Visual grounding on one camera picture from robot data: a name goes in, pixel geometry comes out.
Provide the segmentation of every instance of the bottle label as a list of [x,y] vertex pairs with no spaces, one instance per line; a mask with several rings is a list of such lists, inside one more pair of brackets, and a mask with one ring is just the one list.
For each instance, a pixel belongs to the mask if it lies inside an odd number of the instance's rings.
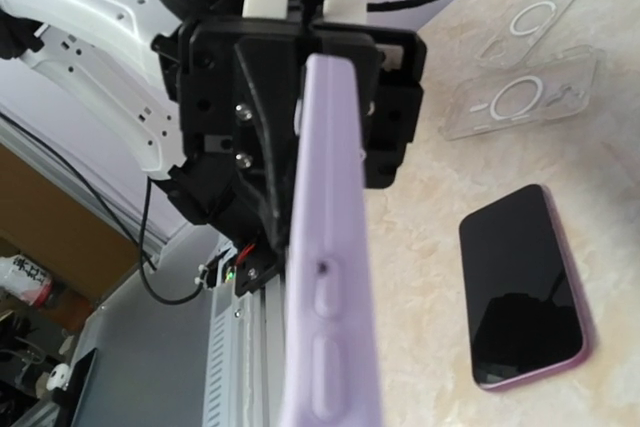
[[28,305],[40,307],[49,297],[53,279],[49,273],[25,257],[13,258],[4,278],[4,288]]

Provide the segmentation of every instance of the smartphone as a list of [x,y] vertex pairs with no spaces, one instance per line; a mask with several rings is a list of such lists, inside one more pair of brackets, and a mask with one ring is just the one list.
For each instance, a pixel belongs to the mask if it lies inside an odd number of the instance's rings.
[[529,185],[467,216],[460,245],[473,379],[503,389],[588,355],[545,189]]

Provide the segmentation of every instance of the table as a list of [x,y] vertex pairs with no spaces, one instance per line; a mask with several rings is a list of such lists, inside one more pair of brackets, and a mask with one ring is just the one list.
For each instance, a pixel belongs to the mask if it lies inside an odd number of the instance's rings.
[[[437,129],[473,56],[514,0],[456,0],[430,47],[416,139],[393,187],[367,193],[389,427],[640,425],[640,0],[576,0],[532,60],[606,51],[591,105],[562,122],[455,142]],[[506,393],[473,384],[458,225],[530,183],[554,199],[589,304],[582,366]]]

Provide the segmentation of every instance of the white bottle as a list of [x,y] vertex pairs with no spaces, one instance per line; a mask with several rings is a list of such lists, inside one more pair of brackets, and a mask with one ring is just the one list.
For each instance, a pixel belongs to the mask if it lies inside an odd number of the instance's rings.
[[23,255],[0,257],[0,287],[24,303],[41,307],[53,286],[51,275]]

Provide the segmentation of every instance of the red wire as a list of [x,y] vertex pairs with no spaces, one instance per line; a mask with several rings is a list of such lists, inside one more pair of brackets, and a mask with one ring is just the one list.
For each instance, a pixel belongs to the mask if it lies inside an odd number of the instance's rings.
[[249,244],[244,249],[242,249],[242,252],[238,254],[238,258],[236,259],[236,266],[243,263],[246,260],[247,256],[251,253],[251,251],[255,248],[256,244]]

